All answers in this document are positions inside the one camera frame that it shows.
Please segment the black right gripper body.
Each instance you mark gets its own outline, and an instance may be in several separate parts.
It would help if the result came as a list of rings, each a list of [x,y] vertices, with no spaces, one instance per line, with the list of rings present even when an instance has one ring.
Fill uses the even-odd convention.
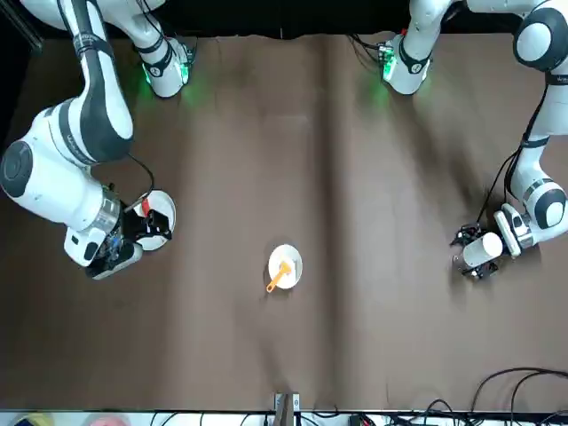
[[[147,218],[135,211],[123,211],[120,216],[121,246],[133,244],[147,236]]]

